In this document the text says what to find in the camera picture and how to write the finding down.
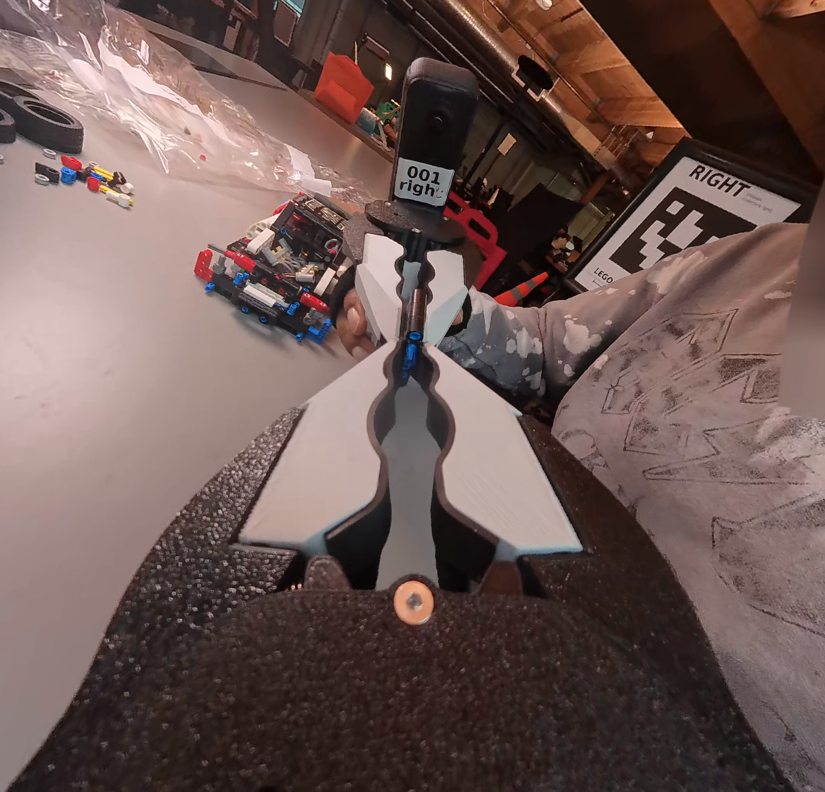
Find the orange plastic bin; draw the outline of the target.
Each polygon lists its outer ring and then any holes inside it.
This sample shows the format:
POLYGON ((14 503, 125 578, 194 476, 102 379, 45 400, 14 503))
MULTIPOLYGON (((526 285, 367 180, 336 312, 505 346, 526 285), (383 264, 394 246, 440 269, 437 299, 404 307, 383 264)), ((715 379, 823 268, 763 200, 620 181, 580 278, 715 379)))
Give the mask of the orange plastic bin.
POLYGON ((373 84, 353 59, 329 53, 315 87, 315 99, 345 123, 353 125, 373 90, 373 84))

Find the black ceiling-mounted device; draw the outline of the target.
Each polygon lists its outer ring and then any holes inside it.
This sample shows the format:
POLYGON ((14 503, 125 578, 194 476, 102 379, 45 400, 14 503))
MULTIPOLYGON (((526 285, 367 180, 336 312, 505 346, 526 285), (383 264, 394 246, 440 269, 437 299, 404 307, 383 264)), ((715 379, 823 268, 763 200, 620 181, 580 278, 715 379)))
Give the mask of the black ceiling-mounted device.
POLYGON ((550 73, 527 55, 517 57, 511 77, 534 101, 539 101, 544 94, 551 92, 555 84, 550 73))

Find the framed black white marker sign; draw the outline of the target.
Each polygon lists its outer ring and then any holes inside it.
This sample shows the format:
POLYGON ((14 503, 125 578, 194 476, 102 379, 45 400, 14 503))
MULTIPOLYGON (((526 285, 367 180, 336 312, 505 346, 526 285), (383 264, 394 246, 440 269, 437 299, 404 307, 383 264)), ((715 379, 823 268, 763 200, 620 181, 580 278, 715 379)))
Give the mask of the framed black white marker sign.
POLYGON ((806 223, 818 195, 776 167, 683 138, 563 282, 577 294, 596 291, 688 248, 769 223, 806 223))

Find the metal ventilation duct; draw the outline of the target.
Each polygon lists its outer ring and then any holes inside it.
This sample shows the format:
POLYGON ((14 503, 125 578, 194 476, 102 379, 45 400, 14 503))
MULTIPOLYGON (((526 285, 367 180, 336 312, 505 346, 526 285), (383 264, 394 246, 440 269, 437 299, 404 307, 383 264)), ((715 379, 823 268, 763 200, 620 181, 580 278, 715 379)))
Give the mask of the metal ventilation duct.
MULTIPOLYGON (((511 77, 516 66, 517 57, 521 54, 514 52, 495 28, 477 14, 472 7, 467 6, 464 0, 428 0, 428 2, 451 26, 466 36, 469 42, 478 48, 501 73, 509 76, 519 92, 526 93, 526 90, 511 77)), ((560 76, 552 74, 549 70, 547 71, 555 79, 555 83, 561 80, 560 76)), ((535 107, 547 117, 555 119, 568 137, 572 138, 579 147, 604 170, 619 180, 622 185, 626 188, 641 187, 641 179, 633 171, 627 170, 618 156, 606 147, 605 142, 600 140, 581 119, 575 117, 564 106, 554 87, 555 84, 552 91, 544 94, 539 101, 534 101, 527 95, 528 100, 532 101, 535 107)))

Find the pile of assorted small bricks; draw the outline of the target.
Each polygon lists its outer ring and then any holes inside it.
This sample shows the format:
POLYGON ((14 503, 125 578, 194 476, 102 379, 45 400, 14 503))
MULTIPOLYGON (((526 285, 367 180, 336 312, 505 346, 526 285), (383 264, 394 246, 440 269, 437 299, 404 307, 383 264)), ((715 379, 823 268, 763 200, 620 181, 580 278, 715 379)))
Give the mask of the pile of assorted small bricks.
POLYGON ((134 185, 120 170, 110 171, 95 162, 83 162, 70 155, 57 155, 46 148, 44 156, 48 161, 34 163, 34 181, 48 187, 64 185, 84 186, 89 191, 103 194, 108 201, 123 209, 134 206, 134 185))

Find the black beam with blue pins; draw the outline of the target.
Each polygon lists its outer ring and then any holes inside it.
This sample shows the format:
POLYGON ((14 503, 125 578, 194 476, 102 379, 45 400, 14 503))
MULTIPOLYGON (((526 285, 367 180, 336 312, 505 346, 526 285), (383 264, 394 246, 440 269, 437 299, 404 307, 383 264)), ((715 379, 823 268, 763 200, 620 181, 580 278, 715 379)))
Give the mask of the black beam with blue pins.
POLYGON ((403 284, 401 297, 404 302, 403 321, 403 361, 401 367, 401 385, 407 385, 410 374, 418 363, 421 348, 425 316, 426 297, 421 285, 421 269, 426 252, 426 242, 422 231, 411 229, 407 237, 407 251, 403 263, 403 284))

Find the crumpled clear plastic bags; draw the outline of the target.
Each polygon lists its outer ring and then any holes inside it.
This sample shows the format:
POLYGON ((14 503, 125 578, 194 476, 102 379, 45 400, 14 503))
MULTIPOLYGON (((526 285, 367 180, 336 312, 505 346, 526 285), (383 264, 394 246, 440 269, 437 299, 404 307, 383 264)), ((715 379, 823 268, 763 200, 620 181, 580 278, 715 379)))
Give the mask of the crumpled clear plastic bags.
POLYGON ((173 178, 372 199, 360 180, 261 130, 180 52, 101 0, 2 0, 2 69, 74 116, 136 136, 173 178))

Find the person's right hand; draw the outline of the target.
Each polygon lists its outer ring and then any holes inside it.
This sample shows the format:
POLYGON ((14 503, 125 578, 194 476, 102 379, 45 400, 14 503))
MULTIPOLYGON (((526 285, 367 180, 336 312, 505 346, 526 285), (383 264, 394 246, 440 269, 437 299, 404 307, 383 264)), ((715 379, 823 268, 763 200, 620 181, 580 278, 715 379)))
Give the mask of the person's right hand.
POLYGON ((375 352, 376 345, 368 332, 368 320, 361 298, 355 288, 344 296, 336 317, 336 331, 345 351, 360 362, 375 352))

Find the person's right forearm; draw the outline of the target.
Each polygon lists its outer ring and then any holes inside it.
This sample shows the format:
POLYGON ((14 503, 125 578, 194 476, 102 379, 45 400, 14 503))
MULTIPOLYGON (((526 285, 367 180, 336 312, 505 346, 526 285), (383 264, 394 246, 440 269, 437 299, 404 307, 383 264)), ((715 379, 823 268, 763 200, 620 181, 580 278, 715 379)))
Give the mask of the person's right forearm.
POLYGON ((726 347, 781 352, 808 224, 774 223, 669 256, 613 286, 540 308, 509 309, 470 290, 440 350, 507 392, 565 394, 630 347, 630 378, 680 371, 726 347))

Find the red plastic barricade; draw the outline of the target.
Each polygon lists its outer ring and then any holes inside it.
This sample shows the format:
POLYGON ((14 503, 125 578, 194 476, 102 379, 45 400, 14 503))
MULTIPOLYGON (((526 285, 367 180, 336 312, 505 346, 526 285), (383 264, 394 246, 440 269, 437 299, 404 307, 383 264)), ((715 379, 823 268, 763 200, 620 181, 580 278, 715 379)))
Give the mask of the red plastic barricade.
POLYGON ((506 251, 498 245, 498 229, 483 212, 471 207, 453 191, 447 197, 445 213, 462 225, 467 238, 477 248, 482 264, 474 288, 485 291, 485 285, 507 256, 506 251))

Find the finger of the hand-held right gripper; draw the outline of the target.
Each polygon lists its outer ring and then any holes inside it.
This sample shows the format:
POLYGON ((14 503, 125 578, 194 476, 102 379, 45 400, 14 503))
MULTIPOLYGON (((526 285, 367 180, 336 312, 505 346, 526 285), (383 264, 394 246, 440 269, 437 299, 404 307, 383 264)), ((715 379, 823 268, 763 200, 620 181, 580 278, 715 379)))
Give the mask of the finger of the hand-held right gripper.
POLYGON ((453 326, 467 298, 464 259, 451 251, 428 251, 424 263, 425 294, 429 299, 422 343, 435 347, 453 326))
POLYGON ((398 242, 367 233, 361 263, 356 267, 356 292, 366 312, 367 333, 377 343, 396 344, 402 321, 403 262, 406 251, 398 242))

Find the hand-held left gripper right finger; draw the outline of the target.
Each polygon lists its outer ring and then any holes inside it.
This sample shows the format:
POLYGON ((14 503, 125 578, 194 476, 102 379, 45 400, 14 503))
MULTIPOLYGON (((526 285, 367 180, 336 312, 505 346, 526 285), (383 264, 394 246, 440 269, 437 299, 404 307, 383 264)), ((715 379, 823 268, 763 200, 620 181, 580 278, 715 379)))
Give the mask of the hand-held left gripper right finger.
POLYGON ((496 557, 583 546, 521 427, 521 414, 437 348, 434 391, 451 415, 441 476, 447 505, 492 536, 496 557))

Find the orange traffic cone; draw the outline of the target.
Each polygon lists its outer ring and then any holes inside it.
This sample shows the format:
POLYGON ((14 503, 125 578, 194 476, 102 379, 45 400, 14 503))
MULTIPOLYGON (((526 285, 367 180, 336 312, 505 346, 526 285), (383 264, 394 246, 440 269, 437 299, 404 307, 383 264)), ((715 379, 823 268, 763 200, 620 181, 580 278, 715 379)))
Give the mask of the orange traffic cone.
POLYGON ((549 279, 550 275, 545 271, 530 279, 517 284, 508 291, 503 291, 494 297, 495 301, 500 305, 507 307, 516 307, 525 300, 530 293, 538 288, 543 282, 549 279))

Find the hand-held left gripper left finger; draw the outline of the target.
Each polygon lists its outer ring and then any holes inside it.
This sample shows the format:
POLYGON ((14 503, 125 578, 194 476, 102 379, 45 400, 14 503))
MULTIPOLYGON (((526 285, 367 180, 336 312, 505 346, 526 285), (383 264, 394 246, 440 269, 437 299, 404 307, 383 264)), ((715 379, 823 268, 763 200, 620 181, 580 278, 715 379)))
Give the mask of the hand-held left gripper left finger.
POLYGON ((384 344, 304 405, 239 543, 379 559, 390 521, 381 444, 396 419, 399 351, 384 344))

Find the brick toy car chassis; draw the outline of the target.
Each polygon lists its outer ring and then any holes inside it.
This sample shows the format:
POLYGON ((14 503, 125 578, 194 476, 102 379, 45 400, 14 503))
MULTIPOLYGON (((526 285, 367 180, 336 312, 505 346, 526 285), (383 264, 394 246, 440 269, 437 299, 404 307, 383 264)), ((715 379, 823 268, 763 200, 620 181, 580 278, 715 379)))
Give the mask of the brick toy car chassis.
POLYGON ((352 217, 332 200, 300 192, 229 245, 199 251, 204 292, 297 342, 323 344, 333 328, 333 292, 350 265, 343 250, 352 217))

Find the person's bleached grey sweatshirt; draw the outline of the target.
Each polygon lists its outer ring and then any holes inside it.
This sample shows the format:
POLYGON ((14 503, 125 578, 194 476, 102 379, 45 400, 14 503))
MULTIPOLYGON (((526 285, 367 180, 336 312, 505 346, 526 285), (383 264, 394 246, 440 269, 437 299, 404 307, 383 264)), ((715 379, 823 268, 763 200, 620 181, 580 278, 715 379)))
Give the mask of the person's bleached grey sweatshirt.
POLYGON ((652 352, 651 379, 624 346, 567 391, 553 434, 667 557, 783 772, 823 790, 824 431, 779 402, 784 344, 686 364, 679 343, 682 370, 652 352))

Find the grey desk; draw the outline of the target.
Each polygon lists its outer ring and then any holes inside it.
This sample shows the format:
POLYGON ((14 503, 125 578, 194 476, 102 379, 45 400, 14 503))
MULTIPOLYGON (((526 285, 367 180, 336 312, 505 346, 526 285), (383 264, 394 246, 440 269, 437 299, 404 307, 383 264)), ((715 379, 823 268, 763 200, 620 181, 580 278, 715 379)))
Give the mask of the grey desk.
POLYGON ((244 317, 193 273, 286 194, 174 179, 128 129, 80 115, 84 158, 123 171, 122 209, 2 165, 2 790, 85 677, 130 579, 192 495, 349 370, 244 317))

